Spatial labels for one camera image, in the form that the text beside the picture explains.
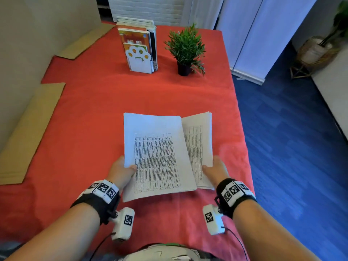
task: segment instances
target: hand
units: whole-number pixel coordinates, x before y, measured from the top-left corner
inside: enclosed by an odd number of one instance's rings
[[[130,178],[136,172],[136,165],[131,165],[129,168],[124,167],[125,157],[120,156],[111,166],[106,180],[115,184],[121,193],[121,190],[131,180]]]
[[[206,165],[203,165],[202,171],[210,180],[211,184],[214,186],[215,189],[221,181],[227,178],[231,178],[228,175],[227,168],[224,162],[222,162],[219,156],[213,156],[213,166],[207,167]]]

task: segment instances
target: wooden floor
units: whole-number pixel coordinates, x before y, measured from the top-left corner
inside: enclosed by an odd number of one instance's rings
[[[285,48],[262,86],[233,77],[256,198],[320,259],[348,259],[348,145]]]

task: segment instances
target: white paw-shaped bookend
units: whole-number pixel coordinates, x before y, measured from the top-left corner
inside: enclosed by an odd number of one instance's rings
[[[126,50],[126,56],[132,71],[152,73],[151,72],[151,55],[142,47],[131,46]]]

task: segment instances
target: white paper sheet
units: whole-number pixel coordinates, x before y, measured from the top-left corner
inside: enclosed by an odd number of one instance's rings
[[[197,189],[180,116],[124,114],[125,167],[138,169],[123,201]]]
[[[213,166],[212,114],[207,112],[184,117],[181,122],[197,188],[214,189],[202,172],[202,165]]]

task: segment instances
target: red tablecloth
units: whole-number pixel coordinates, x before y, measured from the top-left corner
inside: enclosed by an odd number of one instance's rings
[[[222,33],[201,30],[206,44],[206,75],[177,74],[164,49],[169,30],[157,27],[159,69],[153,74],[128,69],[116,28],[76,60],[54,57],[42,83],[65,82],[23,184],[0,186],[0,239],[27,241],[61,216],[90,183],[103,179],[124,153],[123,113],[180,115],[212,113],[213,153],[232,177],[253,183]],[[131,238],[103,250],[135,251],[149,243],[181,243],[226,260],[244,260],[231,234],[211,236],[202,208],[214,203],[210,190],[168,194],[120,203],[135,210]],[[236,232],[232,220],[224,224]],[[112,230],[102,226],[92,247]]]

